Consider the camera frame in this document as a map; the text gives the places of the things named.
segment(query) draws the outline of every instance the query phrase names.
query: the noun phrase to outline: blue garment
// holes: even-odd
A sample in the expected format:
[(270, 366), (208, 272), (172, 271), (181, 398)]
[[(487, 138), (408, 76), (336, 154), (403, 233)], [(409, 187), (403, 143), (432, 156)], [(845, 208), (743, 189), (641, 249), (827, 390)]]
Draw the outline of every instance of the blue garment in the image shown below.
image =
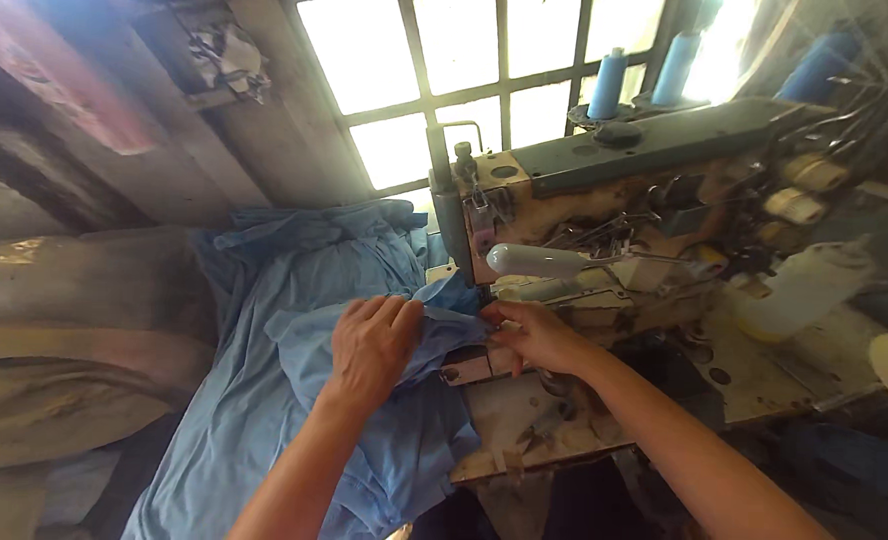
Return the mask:
[(367, 421), (320, 535), (384, 538), (442, 501), (448, 472), (481, 443), (461, 392), (429, 376), (484, 339), (476, 295), (460, 275), (424, 286), (427, 217), (407, 201), (233, 217), (241, 230), (191, 236), (220, 345), (122, 538), (223, 538), (330, 374), (343, 304), (394, 293), (425, 302), (421, 344)]

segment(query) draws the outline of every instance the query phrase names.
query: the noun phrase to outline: left hand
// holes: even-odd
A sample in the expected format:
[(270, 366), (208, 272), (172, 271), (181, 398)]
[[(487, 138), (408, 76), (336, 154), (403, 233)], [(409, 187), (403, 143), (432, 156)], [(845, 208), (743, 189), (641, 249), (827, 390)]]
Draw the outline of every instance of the left hand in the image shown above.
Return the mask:
[(333, 372), (321, 397), (370, 414), (390, 396), (420, 339), (424, 304), (402, 296), (357, 299), (333, 329)]

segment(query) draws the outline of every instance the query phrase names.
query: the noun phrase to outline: white bottle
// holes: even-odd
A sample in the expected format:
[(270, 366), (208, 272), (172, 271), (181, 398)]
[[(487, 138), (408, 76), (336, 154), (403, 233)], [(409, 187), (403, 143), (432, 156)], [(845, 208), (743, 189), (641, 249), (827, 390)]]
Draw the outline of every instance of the white bottle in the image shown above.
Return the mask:
[(865, 246), (870, 235), (851, 242), (813, 244), (776, 268), (763, 284), (771, 289), (762, 299), (739, 294), (738, 326), (751, 338), (777, 343), (817, 321), (834, 306), (857, 293), (874, 273)]

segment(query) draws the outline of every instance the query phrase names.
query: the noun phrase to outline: right hand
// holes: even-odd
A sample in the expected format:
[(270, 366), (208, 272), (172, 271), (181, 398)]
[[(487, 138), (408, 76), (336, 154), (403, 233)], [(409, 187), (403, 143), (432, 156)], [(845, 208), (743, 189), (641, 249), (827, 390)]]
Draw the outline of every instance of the right hand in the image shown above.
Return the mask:
[[(505, 325), (491, 334), (491, 339), (513, 349), (533, 367), (580, 377), (593, 351), (599, 349), (538, 302), (495, 300), (480, 311), (480, 316), (493, 325), (505, 321), (521, 325), (520, 329)], [(515, 366), (514, 372), (520, 369)]]

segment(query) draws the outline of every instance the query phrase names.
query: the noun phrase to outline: hand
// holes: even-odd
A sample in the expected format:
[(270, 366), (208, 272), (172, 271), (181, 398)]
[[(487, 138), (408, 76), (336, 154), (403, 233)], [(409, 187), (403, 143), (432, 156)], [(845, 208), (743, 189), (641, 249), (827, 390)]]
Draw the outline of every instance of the hand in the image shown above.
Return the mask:
[[(480, 316), (493, 325), (518, 323), (520, 328), (503, 325), (491, 334), (491, 339), (513, 349), (530, 366), (580, 377), (582, 367), (593, 357), (587, 352), (599, 350), (538, 302), (495, 300), (480, 311)], [(520, 372), (520, 366), (515, 366), (514, 375)]]
[(377, 411), (417, 348), (423, 317), (420, 300), (375, 296), (351, 301), (330, 338), (333, 372), (320, 397), (366, 416)]

